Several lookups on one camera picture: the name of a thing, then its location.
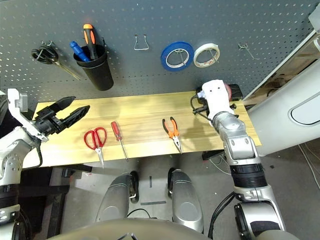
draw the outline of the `orange screwdriver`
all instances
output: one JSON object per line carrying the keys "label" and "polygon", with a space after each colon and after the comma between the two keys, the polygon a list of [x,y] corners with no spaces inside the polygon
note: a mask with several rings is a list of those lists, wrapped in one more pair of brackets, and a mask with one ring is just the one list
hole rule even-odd
{"label": "orange screwdriver", "polygon": [[112,127],[112,130],[113,130],[113,133],[114,133],[114,135],[115,135],[116,140],[119,141],[120,144],[121,144],[121,147],[122,147],[122,150],[123,150],[123,153],[124,153],[125,160],[128,162],[128,157],[127,157],[125,148],[124,148],[124,146],[123,146],[123,144],[122,144],[122,141],[121,141],[121,140],[122,140],[122,136],[121,136],[121,134],[120,134],[120,131],[119,131],[119,128],[118,128],[117,123],[116,123],[115,121],[113,121],[113,122],[111,123],[111,127]]}
{"label": "orange screwdriver", "polygon": [[88,46],[90,52],[91,60],[98,59],[98,54],[96,50],[96,38],[94,34],[94,27],[91,24],[83,25],[84,39],[85,43]]}

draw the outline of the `concrete floor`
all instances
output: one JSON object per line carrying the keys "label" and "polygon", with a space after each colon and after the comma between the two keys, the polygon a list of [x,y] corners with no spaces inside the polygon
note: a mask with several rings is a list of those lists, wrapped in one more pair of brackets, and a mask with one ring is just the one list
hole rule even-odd
{"label": "concrete floor", "polygon": [[[320,156],[319,139],[307,144]],[[307,150],[306,152],[320,169],[320,161]],[[262,158],[262,163],[268,183],[273,187],[287,231],[301,240],[319,239],[320,191],[299,148],[295,146],[265,156]],[[210,162],[203,162],[201,152],[130,159],[129,163],[123,159],[106,161],[105,169],[102,169],[98,162],[88,165],[93,166],[92,173],[76,172],[70,180],[70,191],[64,207],[62,233],[93,224],[109,184],[123,172],[136,170],[140,177],[140,199],[138,203],[130,204],[129,211],[142,207],[150,213],[151,217],[171,220],[172,201],[167,196],[167,174],[171,167],[182,169],[189,175],[197,191],[204,214],[205,235],[208,234],[208,225],[216,206],[233,191],[231,176],[218,171]],[[228,171],[224,163],[220,167]],[[166,201],[166,203],[144,206],[140,204],[157,201]],[[215,240],[240,239],[233,210],[236,202],[234,200],[218,217],[214,225]],[[147,217],[143,211],[137,211],[131,216]]]}

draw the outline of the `pegboard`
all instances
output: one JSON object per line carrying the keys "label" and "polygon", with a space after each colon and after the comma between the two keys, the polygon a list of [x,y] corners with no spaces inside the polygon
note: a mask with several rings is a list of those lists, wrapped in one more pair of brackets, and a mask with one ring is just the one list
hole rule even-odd
{"label": "pegboard", "polygon": [[[0,1],[0,89],[17,88],[29,103],[74,95],[92,99],[191,91],[212,79],[252,91],[313,30],[308,15],[319,0],[7,0]],[[83,46],[83,24],[104,37],[114,86],[98,91],[73,59],[70,41]],[[147,51],[135,51],[135,34]],[[62,64],[76,80],[54,65],[32,60],[31,49],[52,40]],[[196,50],[205,43],[220,49],[217,63],[179,72],[165,70],[163,49],[185,41]],[[257,59],[238,43],[247,43]]]}

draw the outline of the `wooden table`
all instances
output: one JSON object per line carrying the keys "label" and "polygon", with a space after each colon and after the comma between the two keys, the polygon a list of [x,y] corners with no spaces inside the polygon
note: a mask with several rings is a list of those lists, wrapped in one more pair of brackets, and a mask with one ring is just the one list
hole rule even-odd
{"label": "wooden table", "polygon": [[[42,166],[98,162],[97,153],[89,149],[83,140],[85,132],[96,127],[106,128],[108,134],[106,145],[102,149],[104,160],[123,159],[121,145],[116,141],[110,125],[112,121],[118,123],[128,158],[178,153],[162,127],[162,119],[169,121],[170,116],[177,122],[183,153],[223,149],[220,136],[208,121],[199,115],[193,115],[190,98],[194,94],[194,91],[187,91],[75,100],[57,114],[59,119],[85,105],[90,105],[90,110],[79,122],[59,134],[49,136],[49,141],[41,145]],[[234,103],[237,106],[235,114],[245,123],[248,135],[257,146],[261,145],[243,102]],[[50,104],[52,102],[39,103],[35,112]],[[23,167],[38,163],[39,158],[34,149],[26,156]]]}

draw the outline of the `pliers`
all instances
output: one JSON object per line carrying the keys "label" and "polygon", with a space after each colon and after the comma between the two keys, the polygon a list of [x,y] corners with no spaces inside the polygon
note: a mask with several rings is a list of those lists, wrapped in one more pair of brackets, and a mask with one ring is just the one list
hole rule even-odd
{"label": "pliers", "polygon": [[170,131],[165,119],[162,119],[163,129],[169,135],[169,138],[171,138],[173,140],[173,143],[176,146],[176,148],[178,149],[179,153],[182,154],[181,145],[180,145],[180,141],[179,141],[179,138],[178,138],[180,133],[178,131],[177,123],[176,123],[175,119],[172,116],[170,117],[170,120],[171,120],[171,123],[173,125],[173,132]]}

